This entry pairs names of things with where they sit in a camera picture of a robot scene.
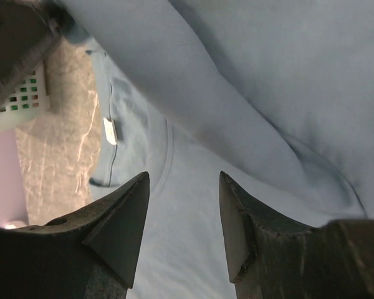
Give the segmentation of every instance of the floor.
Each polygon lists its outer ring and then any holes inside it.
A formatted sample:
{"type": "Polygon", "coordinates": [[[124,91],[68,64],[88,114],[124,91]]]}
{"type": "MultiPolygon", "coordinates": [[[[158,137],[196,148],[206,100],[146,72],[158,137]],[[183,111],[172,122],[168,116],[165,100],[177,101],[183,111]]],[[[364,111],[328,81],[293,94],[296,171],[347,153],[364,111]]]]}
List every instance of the floor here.
{"type": "Polygon", "coordinates": [[[30,224],[42,225],[91,202],[100,111],[90,58],[67,42],[46,62],[51,109],[17,130],[30,224]]]}

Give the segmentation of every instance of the clothing tag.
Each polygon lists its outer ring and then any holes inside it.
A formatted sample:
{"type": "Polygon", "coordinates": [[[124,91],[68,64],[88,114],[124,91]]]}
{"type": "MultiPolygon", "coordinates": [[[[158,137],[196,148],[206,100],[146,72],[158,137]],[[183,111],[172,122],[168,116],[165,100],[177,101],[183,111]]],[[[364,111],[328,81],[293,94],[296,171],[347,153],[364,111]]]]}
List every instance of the clothing tag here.
{"type": "Polygon", "coordinates": [[[111,145],[117,145],[118,137],[117,132],[115,130],[115,124],[113,120],[109,118],[104,118],[104,128],[105,128],[105,136],[107,137],[107,141],[111,145]]]}

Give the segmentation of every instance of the light blue t-shirt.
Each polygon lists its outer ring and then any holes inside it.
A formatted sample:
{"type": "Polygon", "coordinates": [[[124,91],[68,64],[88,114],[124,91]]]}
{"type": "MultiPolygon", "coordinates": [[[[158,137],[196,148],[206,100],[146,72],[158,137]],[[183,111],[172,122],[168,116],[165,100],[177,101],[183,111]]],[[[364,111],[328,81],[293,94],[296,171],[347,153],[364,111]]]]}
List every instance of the light blue t-shirt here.
{"type": "Polygon", "coordinates": [[[235,297],[220,170],[309,225],[374,218],[374,1],[64,2],[119,139],[93,194],[151,176],[128,298],[235,297]]]}

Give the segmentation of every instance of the dark metal tool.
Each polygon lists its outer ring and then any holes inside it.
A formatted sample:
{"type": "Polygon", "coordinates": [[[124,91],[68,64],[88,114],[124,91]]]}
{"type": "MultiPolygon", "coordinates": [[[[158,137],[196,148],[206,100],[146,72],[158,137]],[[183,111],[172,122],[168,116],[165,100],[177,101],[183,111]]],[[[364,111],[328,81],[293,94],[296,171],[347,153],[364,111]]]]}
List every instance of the dark metal tool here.
{"type": "Polygon", "coordinates": [[[258,201],[224,173],[220,208],[239,299],[374,298],[374,221],[314,229],[258,201]]]}
{"type": "Polygon", "coordinates": [[[0,298],[124,299],[133,286],[148,173],[45,226],[0,229],[0,298]]]}
{"type": "Polygon", "coordinates": [[[71,22],[53,4],[0,0],[0,106],[55,48],[71,22]]]}

